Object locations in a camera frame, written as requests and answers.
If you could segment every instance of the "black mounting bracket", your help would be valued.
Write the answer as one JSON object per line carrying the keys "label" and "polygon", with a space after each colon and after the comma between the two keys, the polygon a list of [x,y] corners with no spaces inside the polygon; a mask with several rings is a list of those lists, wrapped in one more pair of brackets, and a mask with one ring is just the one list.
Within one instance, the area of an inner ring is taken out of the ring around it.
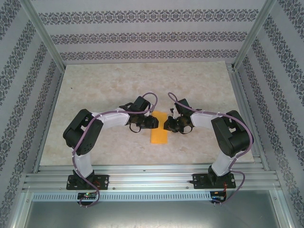
{"label": "black mounting bracket", "polygon": [[[109,175],[95,175],[93,171],[86,179],[99,190],[108,190]],[[94,190],[94,188],[73,170],[73,175],[69,175],[67,179],[66,190]]]}
{"label": "black mounting bracket", "polygon": [[227,189],[235,189],[236,183],[234,175],[228,173],[222,177],[218,177],[215,183],[210,181],[208,173],[195,173],[192,175],[193,180],[190,181],[193,184],[194,189],[223,189],[226,184]]}

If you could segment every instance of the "yellow sponge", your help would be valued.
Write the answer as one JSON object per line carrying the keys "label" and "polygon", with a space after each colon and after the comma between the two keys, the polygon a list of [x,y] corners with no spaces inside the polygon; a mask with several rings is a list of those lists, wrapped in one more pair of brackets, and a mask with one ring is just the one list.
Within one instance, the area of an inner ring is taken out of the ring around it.
{"label": "yellow sponge", "polygon": [[168,131],[163,129],[163,124],[167,120],[167,114],[154,111],[152,116],[158,119],[158,128],[151,129],[151,143],[153,144],[167,144]]}

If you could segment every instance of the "marble floor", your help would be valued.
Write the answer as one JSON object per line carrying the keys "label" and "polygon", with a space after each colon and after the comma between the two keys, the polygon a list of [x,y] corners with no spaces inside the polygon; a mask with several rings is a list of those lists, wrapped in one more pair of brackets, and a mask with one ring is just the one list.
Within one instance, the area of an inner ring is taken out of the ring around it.
{"label": "marble floor", "polygon": [[[104,112],[155,92],[155,110],[170,113],[173,92],[193,108],[238,110],[225,62],[68,65],[60,88],[40,165],[72,165],[63,131],[81,109]],[[147,96],[153,103],[154,97]],[[212,163],[219,154],[213,130],[194,128],[187,135],[168,133],[168,144],[150,143],[150,130],[128,126],[101,132],[91,151],[94,165]],[[240,162],[253,162],[249,152]]]}

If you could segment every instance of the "purple cable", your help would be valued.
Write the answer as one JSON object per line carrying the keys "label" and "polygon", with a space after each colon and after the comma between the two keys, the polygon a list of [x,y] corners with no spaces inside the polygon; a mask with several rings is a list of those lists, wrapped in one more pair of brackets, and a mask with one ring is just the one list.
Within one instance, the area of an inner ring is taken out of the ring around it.
{"label": "purple cable", "polygon": [[[214,112],[207,112],[207,111],[198,111],[198,110],[195,110],[195,109],[193,109],[193,108],[187,107],[187,106],[185,106],[185,105],[179,103],[179,102],[178,102],[178,99],[177,99],[177,97],[176,97],[176,95],[175,95],[174,93],[169,92],[169,93],[168,93],[168,96],[169,96],[169,98],[170,98],[171,100],[173,100],[173,101],[174,101],[175,103],[177,103],[178,105],[180,105],[180,106],[182,106],[182,107],[184,107],[184,108],[187,108],[187,109],[189,109],[189,110],[191,110],[191,111],[193,111],[193,112],[202,113],[202,114],[209,114],[209,115],[219,115],[219,116],[224,116],[224,117],[227,117],[227,118],[229,118],[229,119],[232,119],[232,120],[238,122],[240,125],[242,125],[242,126],[245,128],[245,130],[246,130],[246,132],[248,133],[249,136],[252,136],[251,131],[249,130],[249,128],[248,128],[242,121],[240,121],[239,119],[237,119],[237,118],[235,118],[235,117],[233,117],[233,116],[230,116],[230,115],[227,115],[227,114],[224,114],[224,113],[214,113]],[[237,161],[237,159],[238,159],[240,156],[242,156],[242,155],[246,154],[248,151],[250,151],[250,149],[251,149],[251,147],[252,147],[252,143],[253,143],[253,138],[252,138],[252,137],[249,137],[249,146],[248,146],[248,148],[247,148],[244,152],[242,152],[242,153],[240,153],[239,155],[237,155],[237,156],[235,157],[235,159],[232,161],[232,163],[229,165],[228,169],[229,169],[231,172],[242,174],[242,175],[243,175],[243,180],[242,180],[241,184],[239,185],[239,187],[237,188],[237,190],[232,194],[232,196],[230,196],[226,201],[222,202],[221,204],[224,204],[224,203],[226,203],[227,201],[229,201],[229,200],[230,200],[230,199],[231,199],[231,198],[240,190],[240,188],[243,186],[243,184],[244,184],[244,182],[245,182],[245,174],[244,174],[243,172],[241,172],[241,171],[233,171],[233,170],[231,170],[231,167],[233,166],[233,164]]]}
{"label": "purple cable", "polygon": [[82,208],[91,207],[91,206],[95,205],[95,204],[99,201],[99,199],[100,199],[100,192],[99,192],[99,189],[98,189],[94,184],[92,184],[91,182],[89,182],[89,181],[88,181],[88,180],[87,180],[87,179],[78,171],[77,165],[76,165],[76,163],[75,163],[75,154],[76,154],[76,151],[78,150],[79,146],[81,145],[81,143],[82,143],[82,141],[83,141],[83,139],[84,139],[84,137],[85,137],[87,131],[88,131],[89,128],[90,128],[90,126],[92,125],[92,123],[94,122],[94,120],[96,120],[98,117],[100,117],[100,116],[102,116],[102,115],[105,115],[105,114],[109,114],[109,113],[144,114],[144,113],[149,112],[149,111],[153,112],[154,108],[155,108],[156,105],[157,105],[158,97],[157,97],[157,95],[156,95],[155,93],[152,93],[152,92],[147,92],[147,93],[145,93],[142,97],[145,97],[145,96],[148,95],[148,94],[151,94],[151,95],[155,96],[155,104],[153,104],[152,107],[151,107],[150,109],[147,109],[147,110],[142,111],[142,112],[116,111],[116,110],[107,111],[107,112],[104,112],[104,113],[101,113],[101,114],[98,114],[97,116],[95,116],[95,117],[90,121],[90,123],[88,124],[88,126],[86,127],[86,129],[85,129],[84,133],[82,134],[81,138],[79,139],[79,141],[78,141],[76,147],[75,147],[74,150],[72,151],[72,162],[73,162],[73,166],[74,166],[74,168],[75,168],[76,173],[77,173],[77,174],[78,174],[86,183],[88,183],[89,185],[91,185],[91,186],[96,190],[96,192],[97,192],[97,194],[98,194],[98,197],[97,197],[97,200],[96,200],[96,201],[94,201],[93,203],[91,203],[90,205],[87,205],[87,206],[84,206],[84,205],[81,204],[81,201],[82,201],[82,199],[83,199],[83,198],[81,198],[80,201],[79,201],[80,207],[82,207]]}

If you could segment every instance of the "purple wire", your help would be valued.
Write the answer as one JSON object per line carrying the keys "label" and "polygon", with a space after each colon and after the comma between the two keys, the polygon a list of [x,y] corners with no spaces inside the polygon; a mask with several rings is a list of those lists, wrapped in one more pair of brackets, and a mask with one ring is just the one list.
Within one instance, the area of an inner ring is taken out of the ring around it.
{"label": "purple wire", "polygon": [[209,114],[209,115],[219,115],[219,116],[224,116],[224,117],[227,117],[227,118],[229,118],[229,119],[232,119],[232,120],[238,122],[240,125],[242,125],[242,126],[245,128],[246,132],[248,133],[248,135],[249,135],[249,146],[248,146],[248,148],[247,148],[244,152],[242,152],[242,153],[240,153],[239,155],[237,155],[237,156],[235,157],[235,159],[232,161],[232,163],[231,163],[231,164],[229,165],[229,167],[228,167],[228,169],[229,169],[231,172],[242,174],[242,175],[243,175],[243,180],[242,180],[241,184],[239,185],[239,187],[237,188],[237,190],[232,194],[232,196],[230,196],[226,201],[222,202],[221,204],[226,203],[226,202],[229,201],[232,197],[234,197],[234,195],[240,190],[240,188],[243,186],[243,184],[244,184],[244,182],[245,182],[245,174],[244,174],[243,172],[241,172],[241,171],[233,171],[233,170],[231,170],[231,167],[233,166],[233,164],[237,161],[237,159],[238,159],[240,156],[242,156],[242,155],[246,154],[248,151],[250,151],[250,149],[251,149],[251,147],[252,147],[252,143],[253,143],[253,138],[252,138],[251,131],[249,130],[249,128],[248,128],[242,121],[240,121],[239,119],[237,119],[237,118],[235,118],[235,117],[233,117],[233,116],[231,116],[231,115],[227,115],[227,114],[224,114],[224,113],[214,113],[214,112],[207,112],[207,111],[198,111],[198,110],[195,110],[195,109],[193,109],[193,108],[187,107],[187,106],[185,106],[185,105],[179,103],[179,102],[178,102],[178,99],[177,99],[177,97],[176,97],[176,95],[175,95],[174,93],[169,92],[169,93],[168,93],[168,96],[169,96],[169,98],[170,98],[171,100],[173,100],[173,101],[174,101],[175,103],[177,103],[178,105],[180,105],[180,106],[182,106],[182,107],[184,107],[184,108],[187,108],[187,109],[189,109],[189,110],[191,110],[191,111],[193,111],[193,112],[202,113],[202,114]]}
{"label": "purple wire", "polygon": [[81,143],[82,143],[82,141],[83,141],[83,139],[84,139],[84,137],[85,137],[87,131],[88,131],[89,128],[90,128],[90,126],[92,125],[92,123],[94,122],[94,120],[96,120],[98,117],[100,117],[100,116],[102,116],[102,115],[105,115],[105,114],[109,114],[109,113],[144,114],[144,113],[147,113],[147,112],[149,112],[149,111],[153,112],[154,108],[155,108],[156,105],[157,105],[158,97],[157,97],[157,95],[156,95],[155,93],[152,93],[152,92],[147,92],[147,93],[145,93],[142,97],[144,97],[144,96],[146,96],[146,95],[148,95],[148,94],[151,94],[151,95],[155,96],[155,104],[153,104],[152,107],[151,107],[150,109],[147,109],[147,110],[141,111],[141,112],[117,111],[117,110],[107,111],[107,112],[104,112],[104,113],[101,113],[101,114],[96,115],[96,116],[89,122],[89,124],[88,124],[88,126],[86,127],[84,133],[82,134],[81,138],[79,139],[79,141],[78,141],[76,147],[75,147],[74,150],[72,151],[72,162],[73,162],[73,166],[74,166],[74,168],[75,168],[76,173],[77,173],[77,174],[78,174],[86,183],[88,183],[89,185],[91,185],[91,186],[96,190],[96,192],[97,192],[97,194],[98,194],[98,197],[97,197],[97,200],[96,200],[96,201],[94,201],[94,202],[91,203],[90,205],[86,205],[86,206],[84,206],[84,205],[81,204],[81,201],[82,201],[82,199],[83,199],[83,198],[81,198],[80,201],[79,201],[80,207],[82,207],[82,208],[91,207],[91,206],[95,205],[95,204],[99,201],[99,199],[100,199],[100,192],[99,192],[99,189],[98,189],[94,184],[92,184],[91,182],[89,182],[89,181],[88,181],[88,180],[87,180],[87,179],[78,171],[78,168],[77,168],[77,165],[76,165],[76,162],[75,162],[75,154],[76,154],[76,151],[78,150],[79,146],[81,145]]}

